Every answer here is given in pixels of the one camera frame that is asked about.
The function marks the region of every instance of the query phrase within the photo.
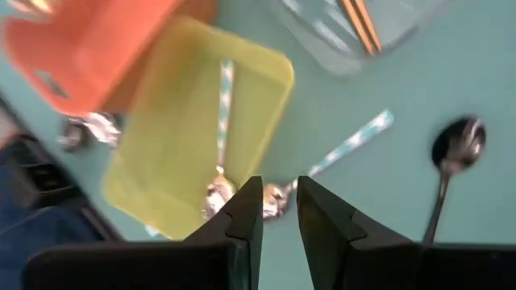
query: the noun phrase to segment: teal table surface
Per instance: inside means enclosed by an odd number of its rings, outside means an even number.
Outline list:
[[[488,142],[479,163],[450,184],[436,240],[516,243],[516,1],[457,0],[394,52],[348,80],[326,74],[270,12],[268,2],[221,0],[217,25],[285,52],[296,86],[261,172],[285,183],[385,108],[393,128],[316,180],[372,218],[420,240],[439,177],[431,159],[435,136],[452,119],[478,114]],[[12,13],[5,1],[5,15]],[[0,87],[48,150],[77,178],[94,204],[129,240],[151,237],[102,197],[110,159],[94,144],[73,155],[56,145],[63,117],[0,62]],[[264,228],[262,289],[311,289],[296,209]]]

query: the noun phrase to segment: clear plastic container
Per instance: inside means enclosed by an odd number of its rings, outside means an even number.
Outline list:
[[[359,73],[369,56],[340,0],[270,0],[274,14],[318,63],[339,77]],[[447,0],[364,0],[382,52],[413,35]]]

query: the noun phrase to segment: yellow plastic container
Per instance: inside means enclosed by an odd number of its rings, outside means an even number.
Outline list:
[[[216,176],[220,61],[235,62],[226,176],[238,188],[260,166],[293,87],[281,53],[189,18],[160,35],[104,184],[106,199],[172,239],[205,221]]]

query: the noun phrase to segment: spoon handle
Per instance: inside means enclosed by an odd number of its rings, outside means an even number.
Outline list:
[[[428,222],[427,232],[425,233],[424,242],[434,243],[435,231],[437,230],[437,225],[439,223],[439,217],[441,216],[441,209],[443,209],[444,198],[446,197],[446,192],[448,189],[448,183],[450,182],[450,176],[441,175],[441,185],[439,186],[439,195],[437,196],[437,201],[435,202],[434,212]]]
[[[233,60],[223,60],[220,66],[220,100],[218,107],[218,135],[217,135],[217,171],[224,174],[224,160],[226,155],[227,127],[233,97],[233,78],[235,64]]]
[[[369,121],[367,124],[361,127],[354,135],[344,140],[339,146],[337,146],[337,148],[330,151],[321,161],[312,166],[306,175],[309,177],[318,175],[335,162],[341,160],[344,156],[350,154],[358,147],[367,143],[374,136],[389,128],[393,124],[393,121],[393,113],[391,113],[389,110],[384,110],[373,120]],[[297,188],[298,179],[296,178],[284,187],[284,192],[289,194]]]

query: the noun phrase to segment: metal spoon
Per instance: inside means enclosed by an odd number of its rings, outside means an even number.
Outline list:
[[[223,60],[220,68],[216,167],[218,175],[207,187],[206,204],[202,209],[203,216],[206,219],[212,218],[236,194],[235,186],[224,175],[227,129],[230,121],[231,99],[233,98],[235,62],[233,60]]]
[[[89,113],[82,118],[67,118],[57,142],[67,152],[75,152],[87,144],[88,132],[100,143],[116,148],[122,131],[119,120],[108,113]]]
[[[361,127],[355,134],[344,140],[337,148],[330,151],[318,163],[313,165],[306,173],[313,177],[329,168],[344,156],[352,153],[355,149],[368,142],[372,137],[380,134],[389,128],[394,120],[389,110],[384,110],[373,120]],[[289,209],[289,195],[298,188],[298,179],[292,180],[288,185],[282,187],[277,184],[267,184],[264,187],[264,220],[270,221],[280,218]]]
[[[482,121],[478,117],[468,116],[452,123],[435,140],[432,160],[441,175],[441,183],[424,242],[434,242],[450,179],[475,164],[484,152],[485,138]]]

